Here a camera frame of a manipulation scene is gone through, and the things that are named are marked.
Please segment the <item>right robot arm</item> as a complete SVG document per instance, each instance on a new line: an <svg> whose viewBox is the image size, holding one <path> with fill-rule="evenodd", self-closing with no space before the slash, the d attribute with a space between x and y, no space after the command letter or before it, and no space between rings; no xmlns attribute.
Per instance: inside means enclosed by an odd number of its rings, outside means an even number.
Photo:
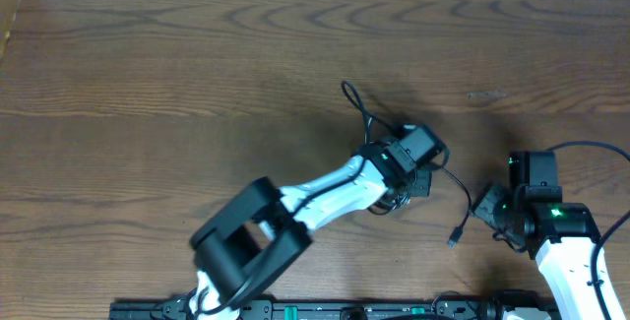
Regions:
<svg viewBox="0 0 630 320"><path fill-rule="evenodd" d="M532 300L490 300L485 319L623 319L603 246L626 221L624 215L602 233L589 208L567 203L558 182L552 147L510 154L510 185L491 184L472 214L493 229L493 238L535 261L555 301L546 310Z"/></svg>

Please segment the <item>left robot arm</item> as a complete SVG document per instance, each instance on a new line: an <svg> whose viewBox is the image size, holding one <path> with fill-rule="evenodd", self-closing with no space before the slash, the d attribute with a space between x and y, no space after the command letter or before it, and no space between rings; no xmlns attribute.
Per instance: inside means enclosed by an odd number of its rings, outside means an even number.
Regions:
<svg viewBox="0 0 630 320"><path fill-rule="evenodd" d="M235 319L335 219L409 192L416 174L441 154L431 144L390 141L362 146L339 169L310 182L277 187L267 177L244 187L190 238L196 319Z"/></svg>

